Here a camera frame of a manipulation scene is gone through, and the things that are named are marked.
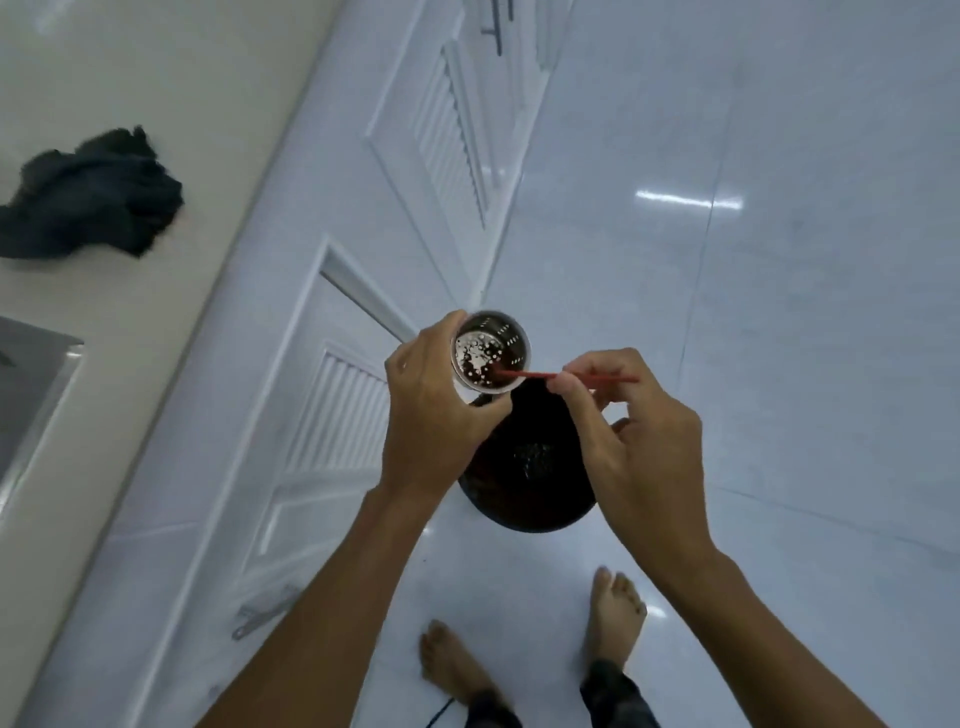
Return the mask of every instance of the marble floor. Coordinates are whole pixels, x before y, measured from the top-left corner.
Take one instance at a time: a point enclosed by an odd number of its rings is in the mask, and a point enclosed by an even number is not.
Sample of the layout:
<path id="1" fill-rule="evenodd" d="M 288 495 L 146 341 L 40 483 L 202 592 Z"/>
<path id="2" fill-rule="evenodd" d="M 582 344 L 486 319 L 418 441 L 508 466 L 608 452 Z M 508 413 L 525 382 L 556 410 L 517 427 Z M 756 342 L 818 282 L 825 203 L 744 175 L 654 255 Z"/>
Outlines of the marble floor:
<path id="1" fill-rule="evenodd" d="M 904 728 L 960 714 L 958 27 L 946 0 L 580 0 L 487 296 L 537 368 L 643 352 L 703 417 L 716 542 Z M 356 725 L 443 705 L 415 651 L 439 617 L 527 725 L 587 726 L 601 563 L 650 605 L 628 671 L 664 728 L 745 725 L 596 509 L 525 535 L 459 489 L 404 573 Z"/>

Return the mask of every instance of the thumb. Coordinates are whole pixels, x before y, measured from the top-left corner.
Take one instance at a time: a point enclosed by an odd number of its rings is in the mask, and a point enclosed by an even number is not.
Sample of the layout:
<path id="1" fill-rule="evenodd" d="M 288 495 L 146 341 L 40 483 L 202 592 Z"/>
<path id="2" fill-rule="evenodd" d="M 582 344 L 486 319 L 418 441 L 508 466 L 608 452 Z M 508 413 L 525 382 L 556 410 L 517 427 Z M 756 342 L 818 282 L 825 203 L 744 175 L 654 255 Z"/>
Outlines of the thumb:
<path id="1" fill-rule="evenodd" d="M 560 372 L 547 382 L 547 389 L 564 398 L 570 417 L 577 427 L 581 449 L 603 449 L 611 442 L 616 442 L 616 435 L 597 409 L 590 390 L 580 379 L 569 372 Z"/>
<path id="2" fill-rule="evenodd" d="M 485 440 L 490 437 L 493 429 L 502 423 L 513 409 L 514 401 L 510 399 L 510 393 L 508 392 L 476 410 L 478 428 Z"/>

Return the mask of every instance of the person's right foot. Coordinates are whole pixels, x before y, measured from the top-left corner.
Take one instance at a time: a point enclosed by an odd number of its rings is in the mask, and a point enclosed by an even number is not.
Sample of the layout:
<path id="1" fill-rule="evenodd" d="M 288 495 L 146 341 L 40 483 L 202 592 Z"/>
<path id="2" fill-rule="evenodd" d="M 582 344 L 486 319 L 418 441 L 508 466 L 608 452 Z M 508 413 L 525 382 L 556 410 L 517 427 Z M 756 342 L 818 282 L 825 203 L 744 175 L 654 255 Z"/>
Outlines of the person's right foot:
<path id="1" fill-rule="evenodd" d="M 420 635 L 423 679 L 430 681 L 464 705 L 483 691 L 492 690 L 503 702 L 503 693 L 464 644 L 443 622 L 434 619 Z"/>
<path id="2" fill-rule="evenodd" d="M 610 660 L 623 669 L 646 616 L 647 605 L 636 593 L 634 582 L 622 572 L 614 578 L 609 569 L 600 567 L 593 575 L 590 594 L 588 660 Z"/>

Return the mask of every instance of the forearm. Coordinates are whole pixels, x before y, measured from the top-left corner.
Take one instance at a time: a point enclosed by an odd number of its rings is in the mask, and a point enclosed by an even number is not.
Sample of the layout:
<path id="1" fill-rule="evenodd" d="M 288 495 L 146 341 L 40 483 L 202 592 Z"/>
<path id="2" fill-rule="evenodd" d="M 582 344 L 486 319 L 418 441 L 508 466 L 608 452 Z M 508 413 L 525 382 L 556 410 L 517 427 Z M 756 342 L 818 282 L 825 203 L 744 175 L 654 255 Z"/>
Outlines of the forearm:
<path id="1" fill-rule="evenodd" d="M 340 547 L 200 726 L 349 726 L 396 583 L 436 507 L 395 493 L 367 493 Z"/>
<path id="2" fill-rule="evenodd" d="M 755 728 L 883 725 L 767 609 L 728 557 L 718 553 L 696 573 L 659 582 Z"/>

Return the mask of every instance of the pants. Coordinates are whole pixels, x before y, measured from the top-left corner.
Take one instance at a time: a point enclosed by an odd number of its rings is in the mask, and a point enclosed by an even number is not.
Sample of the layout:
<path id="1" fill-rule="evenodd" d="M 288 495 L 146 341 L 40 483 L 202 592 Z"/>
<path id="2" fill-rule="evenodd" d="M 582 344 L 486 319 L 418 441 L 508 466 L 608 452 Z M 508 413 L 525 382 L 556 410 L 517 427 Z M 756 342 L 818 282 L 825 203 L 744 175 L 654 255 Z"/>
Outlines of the pants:
<path id="1" fill-rule="evenodd" d="M 608 660 L 597 660 L 580 686 L 593 728 L 660 728 L 634 681 Z M 513 712 L 493 691 L 470 703 L 467 728 L 522 728 Z"/>

